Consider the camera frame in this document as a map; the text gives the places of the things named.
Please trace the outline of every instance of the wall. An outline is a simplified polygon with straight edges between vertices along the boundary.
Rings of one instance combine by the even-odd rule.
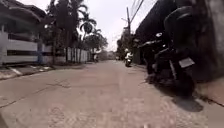
[[[223,0],[206,0],[207,7],[214,27],[214,40],[216,48],[216,57],[218,70],[224,69],[224,1]]]
[[[79,60],[80,49],[77,50],[78,56],[75,56],[74,49],[68,49],[69,61],[74,62],[76,58]],[[49,64],[52,63],[52,59],[51,46],[45,46],[45,44],[42,43],[38,44],[35,42],[11,40],[8,39],[7,33],[0,32],[0,66],[2,64],[25,62]],[[56,56],[55,61],[56,63],[65,63],[66,57],[58,55]],[[86,61],[88,61],[88,51],[81,50],[81,62]]]
[[[7,57],[5,57],[4,63],[37,62],[37,43],[8,40],[5,47]]]

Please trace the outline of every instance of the street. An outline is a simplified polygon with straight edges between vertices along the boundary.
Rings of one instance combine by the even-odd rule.
[[[208,128],[207,104],[169,96],[146,77],[105,61],[1,81],[0,128]]]

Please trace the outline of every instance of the motorcycle tire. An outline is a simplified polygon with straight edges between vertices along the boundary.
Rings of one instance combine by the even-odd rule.
[[[195,90],[195,84],[192,78],[187,75],[186,73],[183,73],[179,79],[177,80],[177,91],[180,96],[187,98],[191,97],[194,90]]]

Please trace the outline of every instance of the parked motorcycle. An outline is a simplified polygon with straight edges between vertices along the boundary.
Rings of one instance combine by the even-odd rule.
[[[171,86],[182,96],[191,96],[194,81],[189,69],[196,64],[194,42],[194,14],[190,6],[181,7],[172,12],[164,21],[165,30],[171,38],[167,49],[156,54],[154,81]]]

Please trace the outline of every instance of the scooter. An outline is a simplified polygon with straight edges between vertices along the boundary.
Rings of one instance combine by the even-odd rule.
[[[132,59],[130,57],[125,59],[125,66],[126,67],[130,67],[131,63],[132,63]]]

